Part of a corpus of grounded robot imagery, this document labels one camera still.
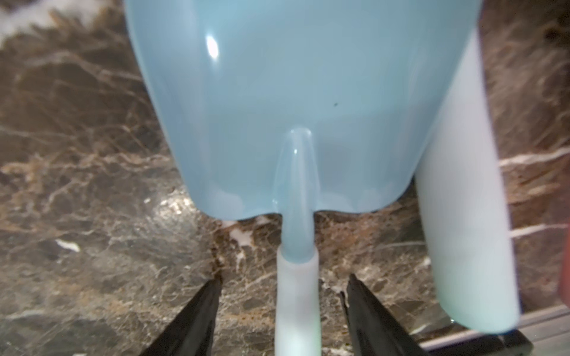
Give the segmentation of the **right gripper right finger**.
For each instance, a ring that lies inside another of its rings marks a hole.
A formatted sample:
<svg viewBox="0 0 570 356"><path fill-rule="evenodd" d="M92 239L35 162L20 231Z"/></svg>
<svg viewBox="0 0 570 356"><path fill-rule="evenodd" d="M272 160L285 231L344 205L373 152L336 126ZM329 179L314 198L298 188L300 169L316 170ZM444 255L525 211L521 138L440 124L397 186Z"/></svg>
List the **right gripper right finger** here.
<svg viewBox="0 0 570 356"><path fill-rule="evenodd" d="M339 297L355 356L427 354L355 274Z"/></svg>

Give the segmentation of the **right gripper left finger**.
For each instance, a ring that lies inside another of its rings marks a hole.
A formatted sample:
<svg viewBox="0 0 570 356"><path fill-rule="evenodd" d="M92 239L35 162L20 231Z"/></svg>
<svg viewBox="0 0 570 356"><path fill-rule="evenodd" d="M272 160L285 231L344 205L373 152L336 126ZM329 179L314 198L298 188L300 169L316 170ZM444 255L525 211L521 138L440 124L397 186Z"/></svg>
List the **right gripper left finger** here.
<svg viewBox="0 0 570 356"><path fill-rule="evenodd" d="M209 356L222 283L209 280L141 356Z"/></svg>

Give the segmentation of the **purple shovel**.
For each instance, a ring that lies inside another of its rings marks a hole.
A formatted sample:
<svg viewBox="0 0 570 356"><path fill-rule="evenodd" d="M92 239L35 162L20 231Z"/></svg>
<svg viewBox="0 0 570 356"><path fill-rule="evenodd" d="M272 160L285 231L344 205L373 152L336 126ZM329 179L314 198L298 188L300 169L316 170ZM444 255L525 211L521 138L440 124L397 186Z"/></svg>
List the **purple shovel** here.
<svg viewBox="0 0 570 356"><path fill-rule="evenodd" d="M563 259L561 264L561 274L558 286L558 294L562 302L570 306L570 236L566 236L566 244L563 251Z"/></svg>

